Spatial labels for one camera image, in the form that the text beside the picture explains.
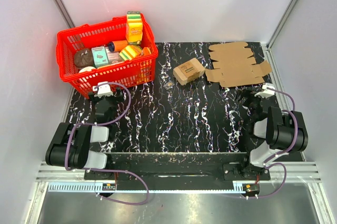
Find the brown cardboard box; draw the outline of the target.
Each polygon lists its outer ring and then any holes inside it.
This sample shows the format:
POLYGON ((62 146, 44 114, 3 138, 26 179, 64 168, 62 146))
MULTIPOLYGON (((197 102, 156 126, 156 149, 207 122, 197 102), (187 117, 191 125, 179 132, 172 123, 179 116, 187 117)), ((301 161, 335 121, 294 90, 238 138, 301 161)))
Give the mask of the brown cardboard box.
POLYGON ((224 88, 260 84, 272 72, 268 61, 256 62, 246 42, 210 45, 209 55, 213 68, 205 70, 207 80, 224 88))

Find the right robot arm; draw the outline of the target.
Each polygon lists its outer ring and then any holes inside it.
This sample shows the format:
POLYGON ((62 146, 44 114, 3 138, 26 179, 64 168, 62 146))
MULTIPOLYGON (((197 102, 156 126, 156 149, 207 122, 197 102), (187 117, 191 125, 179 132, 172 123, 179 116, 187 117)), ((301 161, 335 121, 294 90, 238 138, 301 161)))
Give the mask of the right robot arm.
POLYGON ((306 149, 309 136, 304 118, 295 110, 295 102, 289 94, 264 83, 259 91, 241 90, 236 99, 243 99, 243 106, 249 111, 249 117, 244 121, 243 141, 261 141, 239 164, 237 172, 242 178, 251 180, 267 171, 275 159, 306 149), (292 110, 281 110, 271 103, 271 98, 277 93, 291 100, 292 110))

